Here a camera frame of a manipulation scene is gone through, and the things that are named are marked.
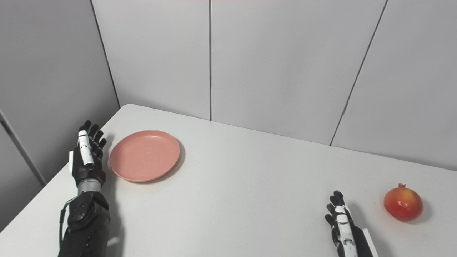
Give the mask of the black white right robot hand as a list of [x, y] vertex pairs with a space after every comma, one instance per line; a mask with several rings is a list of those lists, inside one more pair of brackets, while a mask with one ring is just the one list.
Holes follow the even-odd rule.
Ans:
[[331, 237], [339, 257], [378, 257], [368, 229], [356, 226], [344, 195], [335, 190], [329, 197], [325, 220], [330, 225]]

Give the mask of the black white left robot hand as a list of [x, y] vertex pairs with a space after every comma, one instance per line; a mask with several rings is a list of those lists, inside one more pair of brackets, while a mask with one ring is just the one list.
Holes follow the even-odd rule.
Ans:
[[103, 149], [107, 140], [98, 124], [87, 120], [78, 131], [77, 146], [70, 153], [70, 172], [79, 186], [87, 180], [94, 180], [101, 186], [106, 182], [103, 170]]

